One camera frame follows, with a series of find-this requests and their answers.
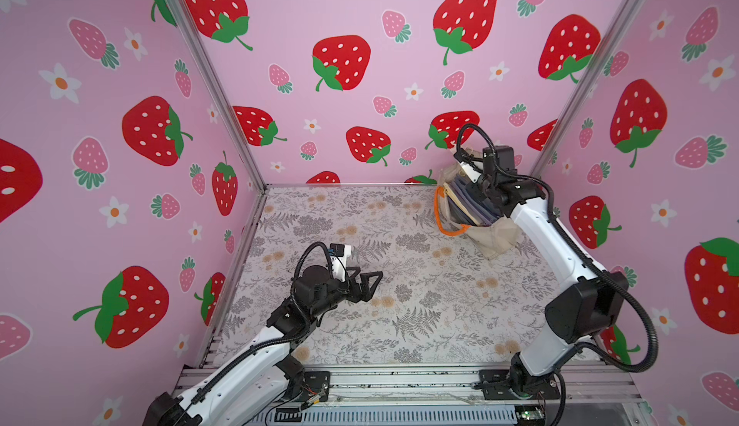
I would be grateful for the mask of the cream trim pouch underneath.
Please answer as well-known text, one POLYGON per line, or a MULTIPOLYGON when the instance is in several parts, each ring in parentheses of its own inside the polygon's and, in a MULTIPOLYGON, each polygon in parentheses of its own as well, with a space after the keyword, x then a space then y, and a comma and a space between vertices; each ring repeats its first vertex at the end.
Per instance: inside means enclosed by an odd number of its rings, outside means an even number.
POLYGON ((458 166, 449 166, 442 172, 440 188, 456 206, 456 214, 461 223, 477 227, 489 226, 490 222, 473 206, 471 198, 465 193, 463 182, 465 174, 458 166))

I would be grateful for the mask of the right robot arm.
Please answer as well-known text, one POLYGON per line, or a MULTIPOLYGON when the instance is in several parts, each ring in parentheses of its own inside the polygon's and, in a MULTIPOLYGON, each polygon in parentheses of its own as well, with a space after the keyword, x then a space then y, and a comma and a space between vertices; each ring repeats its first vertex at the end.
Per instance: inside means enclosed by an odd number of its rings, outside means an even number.
POLYGON ((486 147, 480 157, 457 148, 455 158, 483 198, 533 242, 560 287, 545 307, 544 329, 511 361, 511 391, 520 397, 540 391, 584 349, 605 358, 587 339, 616 322, 629 295, 627 279, 606 271, 582 249, 554 214, 552 188, 518 174, 511 148, 486 147))

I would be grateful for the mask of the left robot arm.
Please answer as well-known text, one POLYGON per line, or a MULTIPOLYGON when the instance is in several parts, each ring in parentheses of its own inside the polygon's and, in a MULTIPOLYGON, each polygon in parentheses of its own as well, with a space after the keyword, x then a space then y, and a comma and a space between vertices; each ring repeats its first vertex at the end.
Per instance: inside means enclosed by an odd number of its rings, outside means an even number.
POLYGON ((292 357, 326 312, 344 301, 369 302, 381 271, 349 269, 344 281, 325 266, 310 266, 292 280, 290 296, 275 310, 252 343, 195 387, 177 397, 158 396, 145 425, 243 425, 280 396, 301 395, 302 365, 292 357))

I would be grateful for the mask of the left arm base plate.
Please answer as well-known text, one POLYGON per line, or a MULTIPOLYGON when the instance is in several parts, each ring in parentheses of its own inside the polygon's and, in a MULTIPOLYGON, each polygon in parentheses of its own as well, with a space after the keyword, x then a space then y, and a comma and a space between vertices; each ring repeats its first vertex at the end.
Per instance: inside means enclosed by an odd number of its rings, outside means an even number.
POLYGON ((279 370, 278 380, 285 381, 280 385, 271 402, 299 402, 313 405, 326 402, 330 393, 331 372, 327 370, 308 369, 289 376, 279 370))

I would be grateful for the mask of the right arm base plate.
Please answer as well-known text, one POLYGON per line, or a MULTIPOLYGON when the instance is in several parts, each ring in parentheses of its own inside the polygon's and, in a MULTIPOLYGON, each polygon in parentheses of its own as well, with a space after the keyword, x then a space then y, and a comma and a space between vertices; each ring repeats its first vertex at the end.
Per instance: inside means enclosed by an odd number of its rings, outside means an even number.
POLYGON ((561 393, 552 374, 532 377, 510 369, 483 369, 473 389, 486 400, 559 400, 561 393))

